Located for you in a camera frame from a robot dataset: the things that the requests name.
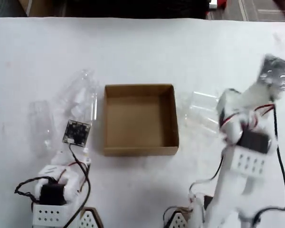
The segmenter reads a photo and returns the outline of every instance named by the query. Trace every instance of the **robotic arm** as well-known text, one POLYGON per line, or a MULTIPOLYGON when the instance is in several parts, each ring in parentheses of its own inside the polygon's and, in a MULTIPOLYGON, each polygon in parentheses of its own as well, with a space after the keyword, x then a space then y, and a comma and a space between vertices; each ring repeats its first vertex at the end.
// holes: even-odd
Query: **robotic arm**
POLYGON ((217 228, 232 211, 238 212, 242 228, 255 225, 254 216, 260 206, 251 195, 261 187, 266 164, 278 147, 267 120, 268 112, 275 108, 273 101, 285 90, 285 81, 281 81, 285 74, 277 70, 281 70, 281 65, 285 67, 285 61, 267 58, 262 69, 269 72, 267 75, 261 72, 258 81, 244 93, 227 89, 219 99, 219 128, 226 136, 221 170, 207 207, 203 195, 190 193, 190 228, 217 228))
POLYGON ((56 153, 37 177, 16 188, 15 193, 32 199, 33 228, 80 227, 81 212, 91 190, 88 178, 91 160, 84 148, 90 127, 89 124, 69 120, 63 149, 56 153), (34 194, 19 191, 22 185, 37 180, 34 194), (83 193, 85 182, 88 183, 87 193, 83 193))

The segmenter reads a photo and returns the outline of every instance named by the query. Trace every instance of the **electrical cable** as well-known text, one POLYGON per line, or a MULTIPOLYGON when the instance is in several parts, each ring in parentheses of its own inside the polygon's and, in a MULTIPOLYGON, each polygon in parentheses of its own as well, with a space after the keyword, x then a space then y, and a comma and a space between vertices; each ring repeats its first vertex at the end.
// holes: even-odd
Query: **electrical cable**
POLYGON ((207 182, 212 181, 212 180, 217 176, 217 174, 219 173, 220 167, 222 166, 222 163, 223 163, 223 159, 224 159, 224 157, 222 156, 222 158, 221 158, 221 160, 220 160, 220 163, 219 163, 219 166, 218 166, 218 169, 217 169, 217 171, 215 172, 215 174, 214 174, 213 177, 211 177, 210 179, 198 180, 198 181, 196 181, 196 182, 193 182, 193 183, 190 185, 190 187, 189 187, 189 192, 191 193, 192 187, 193 187, 194 185, 196 185, 196 184, 203 184, 203 183, 207 183, 207 182))
POLYGON ((77 217, 77 215, 81 212, 81 210, 85 206, 87 200, 89 199, 90 193, 91 193, 91 182, 89 180, 88 172, 85 171, 84 167, 81 165, 80 161, 75 156, 74 152, 71 149, 71 144, 69 144, 68 147, 69 147, 69 149, 70 149, 70 151, 72 153, 72 156, 75 159, 76 163, 79 165, 80 169, 82 170, 82 172, 85 175, 85 180, 87 181, 87 184, 88 184, 88 191, 87 191, 87 195, 86 195, 85 200, 83 201, 83 203, 80 205, 78 210, 74 213, 74 215, 69 219, 69 221, 63 226, 63 228, 67 228, 73 222, 73 220, 77 217))
MULTIPOLYGON (((275 125, 275 136, 278 139, 278 132, 277 132, 277 118, 276 118, 276 106, 274 104, 273 106, 273 110, 274 110, 274 125, 275 125)), ((282 171, 282 176, 283 176, 283 181, 284 181, 284 186, 285 186, 285 170, 284 170, 284 166, 283 166, 283 162, 282 162, 282 158, 281 158, 281 154, 280 154, 280 148, 279 146, 276 149, 276 153, 277 153, 277 157, 279 160, 279 164, 281 167, 281 171, 282 171)), ((258 224, 258 222, 260 221, 260 217, 261 215, 266 212, 266 211, 270 211, 270 210, 278 210, 278 211, 285 211, 285 206, 283 208, 281 207, 267 207, 267 208, 263 208, 261 210, 259 210, 256 215, 253 217, 252 219, 252 224, 251 227, 255 228, 256 225, 258 224)))
MULTIPOLYGON (((219 163, 219 166, 218 166, 218 169, 217 169, 217 171, 215 172, 214 176, 211 177, 210 179, 198 180, 198 181, 192 183, 192 184, 190 185, 190 187, 189 187, 189 192, 191 192, 191 189, 192 189, 192 187, 193 187, 195 184, 202 184, 202 183, 207 183, 207 182, 212 181, 212 180, 217 176, 217 174, 219 173, 219 170, 220 170, 220 168, 221 168, 221 166, 222 166, 222 163, 223 163, 223 158, 224 158, 224 157, 222 156, 222 158, 221 158, 221 160, 220 160, 220 163, 219 163)), ((178 207, 178 206, 170 206, 170 207, 168 207, 168 208, 165 210, 165 212, 163 213, 163 216, 162 216, 162 220, 163 220, 164 227, 166 226, 166 223, 165 223, 165 215, 166 215, 166 213, 167 213, 170 209, 179 209, 181 212, 184 212, 184 213, 191 213, 191 212, 192 212, 192 210, 189 210, 189 208, 178 207)))
POLYGON ((30 183, 30 182, 33 182, 33 181, 37 181, 37 180, 40 180, 40 179, 48 179, 49 182, 57 183, 57 180, 55 180, 53 177, 49 177, 49 176, 35 177, 35 178, 28 179, 28 180, 26 180, 26 181, 20 183, 20 184, 16 187, 14 193, 15 193, 15 194, 19 194, 19 195, 21 195, 21 196, 30 197, 30 199, 32 200, 33 203, 38 203, 38 200, 35 198, 35 196, 34 196, 32 193, 30 193, 30 192, 22 192, 22 191, 19 191, 19 189, 20 189, 23 185, 25 185, 25 184, 27 184, 27 183, 30 183))

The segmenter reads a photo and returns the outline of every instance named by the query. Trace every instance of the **clear plastic container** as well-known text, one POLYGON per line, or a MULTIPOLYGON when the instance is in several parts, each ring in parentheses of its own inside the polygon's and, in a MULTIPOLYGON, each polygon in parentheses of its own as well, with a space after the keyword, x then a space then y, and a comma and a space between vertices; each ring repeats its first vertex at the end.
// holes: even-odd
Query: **clear plastic container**
POLYGON ((29 104, 28 123, 31 150, 38 157, 53 152, 56 131, 48 101, 35 101, 29 104))

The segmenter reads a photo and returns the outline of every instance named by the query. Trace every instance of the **red object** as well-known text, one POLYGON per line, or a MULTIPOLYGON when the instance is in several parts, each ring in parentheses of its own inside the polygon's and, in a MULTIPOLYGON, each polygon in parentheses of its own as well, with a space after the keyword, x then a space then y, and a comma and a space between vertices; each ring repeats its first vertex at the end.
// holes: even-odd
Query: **red object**
POLYGON ((218 0, 218 8, 225 9, 227 6, 227 0, 218 0))

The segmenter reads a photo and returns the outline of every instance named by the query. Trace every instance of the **brown cardboard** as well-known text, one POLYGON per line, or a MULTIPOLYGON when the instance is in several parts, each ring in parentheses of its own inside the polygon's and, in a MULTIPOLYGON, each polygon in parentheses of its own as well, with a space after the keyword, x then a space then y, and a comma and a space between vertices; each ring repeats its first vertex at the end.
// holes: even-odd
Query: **brown cardboard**
POLYGON ((53 0, 32 0, 28 12, 29 0, 19 0, 29 17, 49 17, 54 15, 53 0))
POLYGON ((106 85, 106 156, 174 155, 179 146, 172 85, 106 85))

